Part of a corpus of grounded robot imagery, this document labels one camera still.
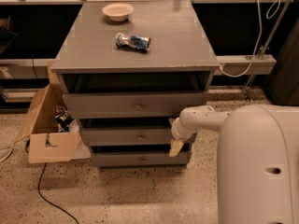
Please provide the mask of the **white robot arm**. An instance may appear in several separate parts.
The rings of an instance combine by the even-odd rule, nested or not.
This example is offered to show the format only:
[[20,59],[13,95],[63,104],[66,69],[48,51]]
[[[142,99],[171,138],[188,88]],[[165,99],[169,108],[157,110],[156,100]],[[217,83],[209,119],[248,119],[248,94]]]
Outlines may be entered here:
[[202,130],[219,134],[219,224],[299,224],[299,107],[188,107],[171,121],[170,155]]

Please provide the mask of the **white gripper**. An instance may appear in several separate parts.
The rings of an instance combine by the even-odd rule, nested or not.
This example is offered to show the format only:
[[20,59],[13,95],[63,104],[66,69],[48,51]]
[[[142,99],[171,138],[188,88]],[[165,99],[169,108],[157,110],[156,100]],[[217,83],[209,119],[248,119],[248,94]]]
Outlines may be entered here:
[[180,122],[180,118],[169,118],[169,123],[171,125],[171,134],[175,139],[171,140],[169,156],[176,157],[184,145],[182,141],[191,138],[195,134],[195,131],[184,127]]

